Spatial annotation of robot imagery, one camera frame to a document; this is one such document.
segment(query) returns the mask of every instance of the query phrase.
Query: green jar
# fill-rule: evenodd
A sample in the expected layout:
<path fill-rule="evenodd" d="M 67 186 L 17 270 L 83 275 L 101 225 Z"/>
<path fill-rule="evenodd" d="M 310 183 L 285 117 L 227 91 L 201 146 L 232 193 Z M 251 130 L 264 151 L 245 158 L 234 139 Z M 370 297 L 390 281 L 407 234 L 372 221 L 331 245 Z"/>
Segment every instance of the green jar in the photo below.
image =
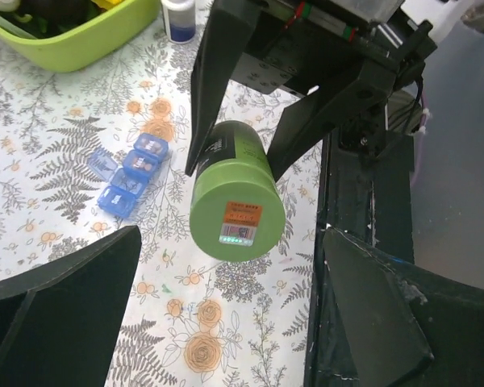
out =
<path fill-rule="evenodd" d="M 218 260 L 253 260 L 277 244 L 285 221 L 258 133 L 239 121 L 215 125 L 198 161 L 190 208 L 194 242 Z"/>

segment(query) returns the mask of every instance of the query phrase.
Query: floral tablecloth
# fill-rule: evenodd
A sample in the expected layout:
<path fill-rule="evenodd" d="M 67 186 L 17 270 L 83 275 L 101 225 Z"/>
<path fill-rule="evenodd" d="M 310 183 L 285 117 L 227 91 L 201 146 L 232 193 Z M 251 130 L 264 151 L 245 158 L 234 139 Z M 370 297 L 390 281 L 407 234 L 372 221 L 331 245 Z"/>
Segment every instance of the floral tablecloth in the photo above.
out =
<path fill-rule="evenodd" d="M 207 14 L 199 1 L 199 30 Z M 143 250 L 106 385 L 299 387 L 320 152 L 279 181 L 286 232 L 267 256 L 229 264 L 202 253 L 188 225 L 194 181 L 183 173 L 198 42 L 171 44 L 158 19 L 71 74 L 40 70 L 0 42 L 0 280 L 135 223 Z M 253 125 L 268 144 L 293 101 L 233 83 L 219 119 Z M 106 183 L 86 157 L 102 146 L 120 161 L 141 132 L 167 139 L 172 156 L 121 222 L 97 208 Z"/>

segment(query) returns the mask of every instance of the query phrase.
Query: yellow vegetable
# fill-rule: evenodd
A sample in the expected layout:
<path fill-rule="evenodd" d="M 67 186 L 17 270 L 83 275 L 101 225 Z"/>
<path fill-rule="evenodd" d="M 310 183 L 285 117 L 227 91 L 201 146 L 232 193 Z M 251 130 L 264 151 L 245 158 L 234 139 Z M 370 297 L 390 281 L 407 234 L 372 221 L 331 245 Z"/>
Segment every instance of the yellow vegetable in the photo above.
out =
<path fill-rule="evenodd" d="M 103 10 L 110 10 L 114 6 L 117 6 L 118 4 L 123 2 L 123 0 L 91 0 L 91 1 L 97 4 L 98 6 L 100 6 Z"/>

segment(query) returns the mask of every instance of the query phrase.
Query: green bowl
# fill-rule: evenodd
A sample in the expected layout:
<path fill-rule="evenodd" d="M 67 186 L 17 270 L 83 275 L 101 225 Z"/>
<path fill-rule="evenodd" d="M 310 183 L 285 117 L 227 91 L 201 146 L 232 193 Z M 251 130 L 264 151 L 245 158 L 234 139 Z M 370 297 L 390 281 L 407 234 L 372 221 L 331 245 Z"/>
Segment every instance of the green bowl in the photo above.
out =
<path fill-rule="evenodd" d="M 0 27 L 0 40 L 42 69 L 70 73 L 121 47 L 160 11 L 159 0 L 124 0 L 81 26 L 48 39 L 24 39 Z"/>

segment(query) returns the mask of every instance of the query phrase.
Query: gray floor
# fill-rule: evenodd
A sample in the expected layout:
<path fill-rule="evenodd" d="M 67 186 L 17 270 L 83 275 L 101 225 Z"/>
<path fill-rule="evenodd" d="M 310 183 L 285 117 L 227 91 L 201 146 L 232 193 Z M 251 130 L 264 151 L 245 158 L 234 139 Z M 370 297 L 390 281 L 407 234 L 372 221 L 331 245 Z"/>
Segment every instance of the gray floor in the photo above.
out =
<path fill-rule="evenodd" d="M 484 289 L 484 35 L 456 26 L 424 78 L 433 118 L 412 190 L 416 263 Z"/>

